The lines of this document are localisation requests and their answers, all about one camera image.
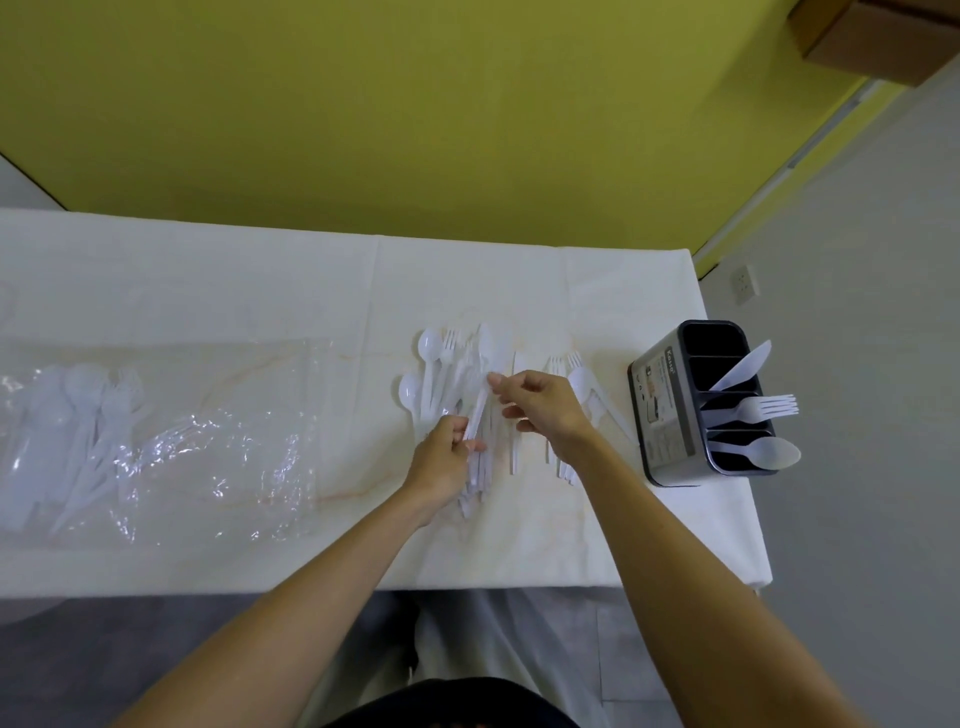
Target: spoon handle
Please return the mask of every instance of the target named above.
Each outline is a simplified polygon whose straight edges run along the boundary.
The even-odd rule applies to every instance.
[[[708,447],[710,448],[710,452],[728,452],[731,455],[743,455],[747,457],[747,448],[744,445],[731,445],[730,443],[711,441]]]

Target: person's left hand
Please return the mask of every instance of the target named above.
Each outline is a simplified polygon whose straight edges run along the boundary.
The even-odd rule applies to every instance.
[[[463,491],[470,453],[487,449],[480,440],[464,440],[466,430],[466,417],[446,415],[414,450],[410,472],[400,491],[416,498],[423,508],[421,525],[429,523]]]

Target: white tablecloth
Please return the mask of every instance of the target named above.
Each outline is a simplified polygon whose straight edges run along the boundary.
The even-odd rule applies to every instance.
[[[577,349],[632,419],[626,368],[704,318],[686,251],[554,249],[0,210],[0,333],[83,345],[328,339],[315,535],[204,549],[7,548],[0,596],[262,591],[401,482],[412,452],[396,381],[426,325],[510,329],[531,362]],[[638,447],[601,427],[640,470]],[[418,532],[383,588],[615,586],[580,488],[523,438],[469,521]],[[743,581],[771,579],[750,484],[657,495]]]

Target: wall outlet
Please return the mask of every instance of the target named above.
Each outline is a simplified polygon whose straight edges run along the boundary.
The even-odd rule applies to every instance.
[[[743,305],[750,299],[760,295],[760,288],[756,284],[756,274],[749,265],[741,265],[730,276],[733,288],[733,298],[737,305]]]

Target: product label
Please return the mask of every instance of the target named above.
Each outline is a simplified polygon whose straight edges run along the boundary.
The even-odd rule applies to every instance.
[[[676,463],[695,454],[673,347],[649,359],[636,372],[635,380],[640,416],[646,420],[643,446],[650,468]]]

